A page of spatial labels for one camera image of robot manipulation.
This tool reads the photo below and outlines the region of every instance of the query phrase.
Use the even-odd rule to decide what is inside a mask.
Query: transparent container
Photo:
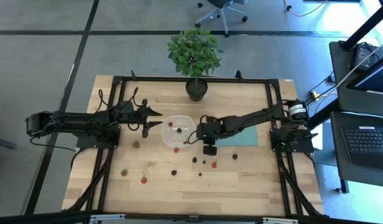
[[[184,115],[171,116],[162,124],[162,140],[172,148],[188,147],[185,144],[189,135],[196,130],[193,120]],[[196,134],[190,137],[190,142],[196,139]]]

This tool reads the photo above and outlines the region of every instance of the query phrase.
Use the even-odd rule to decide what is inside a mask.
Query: black robotic arm
[[[283,106],[288,106],[288,111],[283,111]],[[295,132],[300,125],[305,125],[309,120],[309,115],[305,105],[299,100],[284,100],[277,103],[270,109],[263,109],[244,116],[226,116],[215,118],[204,115],[200,118],[197,126],[197,139],[203,140],[204,154],[215,156],[217,148],[214,147],[216,139],[224,139],[234,136],[253,125],[265,123],[268,121],[282,121],[284,125],[279,129],[279,140],[283,144],[295,144]]]
[[[134,110],[132,99],[122,101],[105,111],[99,111],[103,101],[103,94],[99,91],[101,102],[95,113],[66,113],[61,111],[43,111],[26,118],[27,134],[33,138],[40,138],[51,133],[72,133],[78,137],[79,148],[115,148],[118,145],[120,125],[128,124],[129,129],[136,131],[143,126],[142,137],[147,138],[149,129],[162,123],[161,121],[147,122],[149,116],[162,116],[147,107],[147,99]]]

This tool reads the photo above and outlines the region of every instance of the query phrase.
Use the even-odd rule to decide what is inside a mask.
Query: black plant pot
[[[186,82],[186,91],[189,94],[189,97],[193,101],[200,101],[208,90],[208,84],[202,78],[196,79],[192,78],[191,80]]]

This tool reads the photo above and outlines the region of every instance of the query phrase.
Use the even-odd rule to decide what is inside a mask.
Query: wooden tabletop
[[[88,113],[93,113],[99,105],[99,89],[103,90],[104,99],[108,100],[112,80],[113,76],[96,77]],[[162,117],[149,118],[150,121],[163,121],[169,116],[181,114],[191,117],[198,124],[204,114],[218,118],[240,116],[268,107],[263,84],[209,83],[208,91],[200,102],[189,99],[183,82],[127,82],[125,100],[132,96],[135,87],[139,87],[135,97],[137,103],[146,98],[148,106],[163,114]],[[283,99],[297,98],[292,80],[280,80],[280,90]],[[150,129],[146,139],[142,138],[141,129],[130,131],[123,125],[119,146],[114,150],[104,211],[285,215],[277,162],[270,146],[270,122],[259,124],[256,128],[259,146],[219,147],[218,155],[213,157],[203,154],[201,141],[174,153],[162,140],[162,125]],[[140,148],[131,146],[134,141],[140,142]],[[63,208],[73,205],[90,183],[96,152],[96,149],[88,149],[75,159]],[[232,158],[234,152],[238,154],[236,160]],[[192,163],[194,157],[198,159],[197,163]],[[323,212],[311,160],[299,153],[294,153],[293,158],[301,190],[314,207]],[[213,162],[218,165],[215,169],[211,166]],[[123,169],[129,172],[125,177],[121,176]],[[171,174],[172,170],[177,171],[175,176]],[[147,178],[145,184],[141,183],[143,175]],[[96,188],[93,208],[97,208],[99,193],[100,184]],[[288,194],[295,213],[290,187]]]

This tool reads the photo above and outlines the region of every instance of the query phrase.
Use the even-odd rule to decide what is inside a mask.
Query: teal cloth
[[[216,147],[226,146],[258,146],[258,132],[256,126],[244,128],[243,131],[226,139],[219,139],[215,142]]]

